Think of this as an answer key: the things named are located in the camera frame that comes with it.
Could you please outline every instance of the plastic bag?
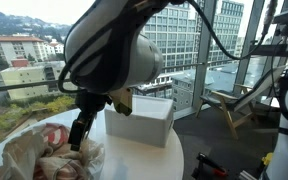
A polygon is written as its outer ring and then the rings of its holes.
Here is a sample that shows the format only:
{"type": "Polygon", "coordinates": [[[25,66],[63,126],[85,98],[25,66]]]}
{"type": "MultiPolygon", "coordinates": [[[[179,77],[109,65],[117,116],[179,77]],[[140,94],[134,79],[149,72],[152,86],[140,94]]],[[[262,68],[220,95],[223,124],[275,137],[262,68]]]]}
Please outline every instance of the plastic bag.
{"type": "Polygon", "coordinates": [[[2,153],[0,179],[99,179],[103,144],[86,139],[79,152],[70,151],[68,135],[69,128],[46,123],[11,139],[2,153]]]}

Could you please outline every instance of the building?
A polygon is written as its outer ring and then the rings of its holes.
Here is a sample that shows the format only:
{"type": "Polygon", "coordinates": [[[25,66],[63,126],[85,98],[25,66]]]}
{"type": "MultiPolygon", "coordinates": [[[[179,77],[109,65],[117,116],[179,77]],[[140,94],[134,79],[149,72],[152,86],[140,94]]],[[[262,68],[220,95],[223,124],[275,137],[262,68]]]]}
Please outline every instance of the building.
{"type": "MultiPolygon", "coordinates": [[[[204,1],[198,1],[203,8],[204,1]]],[[[229,0],[218,0],[216,15],[213,28],[218,38],[230,54],[235,53],[237,46],[237,36],[243,16],[244,5],[229,0]]],[[[159,47],[163,53],[164,67],[181,66],[194,64],[197,61],[199,50],[200,32],[202,20],[189,4],[184,3],[180,6],[168,5],[160,13],[150,18],[143,30],[144,34],[159,47]]],[[[240,42],[239,51],[242,50],[242,42],[240,42]]],[[[213,42],[210,46],[208,61],[210,67],[226,64],[223,62],[229,60],[226,55],[213,42]]],[[[193,67],[181,67],[174,69],[166,69],[162,71],[162,76],[172,72],[181,72],[193,67]]],[[[150,83],[149,88],[141,89],[138,87],[135,94],[158,95],[167,94],[164,91],[172,91],[169,84],[161,87],[161,84],[150,83]]]]}
{"type": "Polygon", "coordinates": [[[12,67],[27,67],[29,66],[29,61],[24,57],[17,57],[11,61],[12,67]]]}
{"type": "Polygon", "coordinates": [[[0,55],[11,66],[11,60],[18,56],[28,57],[31,55],[36,61],[44,61],[47,54],[44,48],[44,41],[31,36],[1,36],[0,55]]]}
{"type": "MultiPolygon", "coordinates": [[[[36,63],[33,67],[11,67],[1,71],[2,78],[6,86],[34,83],[47,80],[57,80],[65,63],[59,62],[42,62],[36,63]]],[[[72,83],[65,83],[66,89],[76,89],[72,83]]],[[[42,85],[29,88],[8,90],[11,100],[25,100],[27,98],[41,95],[60,94],[57,85],[42,85]]]]}
{"type": "Polygon", "coordinates": [[[238,37],[236,41],[234,56],[241,57],[243,45],[244,45],[245,37],[238,37]]]}
{"type": "Polygon", "coordinates": [[[45,43],[45,51],[48,56],[63,54],[64,53],[64,44],[59,43],[56,39],[52,39],[52,42],[45,43]]]}
{"type": "Polygon", "coordinates": [[[163,73],[148,84],[134,87],[133,93],[142,96],[172,98],[172,76],[182,72],[163,73]]]}
{"type": "MultiPolygon", "coordinates": [[[[197,1],[201,8],[203,0],[197,1]]],[[[201,19],[189,3],[169,4],[153,15],[143,28],[143,34],[153,41],[163,54],[163,66],[181,66],[197,61],[201,19]]],[[[151,83],[136,87],[134,94],[171,98],[171,76],[192,67],[166,69],[151,83]]]]}
{"type": "MultiPolygon", "coordinates": [[[[245,77],[245,85],[254,86],[262,75],[264,64],[250,64],[245,77]]],[[[238,69],[238,64],[223,64],[210,67],[206,72],[204,94],[211,91],[224,90],[231,92],[238,69]]],[[[194,91],[195,70],[185,70],[172,76],[172,98],[174,111],[191,107],[194,91]]]]}
{"type": "MultiPolygon", "coordinates": [[[[213,29],[224,48],[235,54],[238,41],[238,32],[243,16],[244,4],[230,0],[218,0],[213,29]]],[[[210,46],[208,61],[210,66],[226,64],[230,60],[217,46],[213,40],[210,46]]]]}
{"type": "MultiPolygon", "coordinates": [[[[204,1],[198,3],[203,8],[204,1]]],[[[201,19],[187,2],[181,5],[169,4],[152,16],[143,28],[143,33],[161,50],[164,67],[196,63],[201,32],[201,19]]],[[[190,67],[167,69],[162,73],[183,71],[190,67]]]]}

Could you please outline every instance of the red object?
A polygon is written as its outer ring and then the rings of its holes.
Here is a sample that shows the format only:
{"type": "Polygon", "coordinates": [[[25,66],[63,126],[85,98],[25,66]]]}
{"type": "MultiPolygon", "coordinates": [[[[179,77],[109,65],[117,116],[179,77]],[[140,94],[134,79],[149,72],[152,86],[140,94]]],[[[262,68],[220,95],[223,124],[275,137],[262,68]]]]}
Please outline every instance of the red object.
{"type": "Polygon", "coordinates": [[[27,67],[29,62],[27,59],[14,59],[11,61],[13,67],[27,67]]]}
{"type": "Polygon", "coordinates": [[[228,176],[227,174],[227,171],[222,169],[223,171],[220,171],[219,169],[213,169],[213,173],[216,175],[216,176],[219,176],[219,177],[225,177],[225,176],[228,176]]]}

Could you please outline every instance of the white box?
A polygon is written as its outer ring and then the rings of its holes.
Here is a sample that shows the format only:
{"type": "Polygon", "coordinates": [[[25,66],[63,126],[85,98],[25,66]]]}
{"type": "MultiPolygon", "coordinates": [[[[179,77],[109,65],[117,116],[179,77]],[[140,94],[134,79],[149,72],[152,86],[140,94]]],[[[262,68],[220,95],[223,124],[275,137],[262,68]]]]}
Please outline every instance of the white box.
{"type": "Polygon", "coordinates": [[[170,99],[134,95],[130,116],[117,113],[113,104],[104,111],[107,134],[157,147],[165,147],[174,122],[170,99]]]}

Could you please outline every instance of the white round table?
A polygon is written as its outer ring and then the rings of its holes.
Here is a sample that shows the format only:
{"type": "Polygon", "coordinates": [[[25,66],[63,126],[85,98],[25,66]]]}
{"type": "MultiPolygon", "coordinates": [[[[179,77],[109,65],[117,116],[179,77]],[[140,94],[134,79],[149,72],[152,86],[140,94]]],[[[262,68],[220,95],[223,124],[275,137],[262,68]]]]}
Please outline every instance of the white round table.
{"type": "MultiPolygon", "coordinates": [[[[79,109],[70,110],[49,117],[33,126],[43,123],[60,123],[71,127],[79,112],[79,109]]],[[[103,143],[105,148],[105,161],[100,179],[182,179],[184,170],[183,150],[179,138],[173,129],[170,131],[166,147],[159,148],[107,135],[104,118],[104,111],[99,112],[89,134],[90,139],[95,140],[97,143],[103,143]]],[[[0,166],[3,163],[1,155],[5,144],[13,137],[19,136],[21,132],[10,136],[0,143],[0,166]]]]}

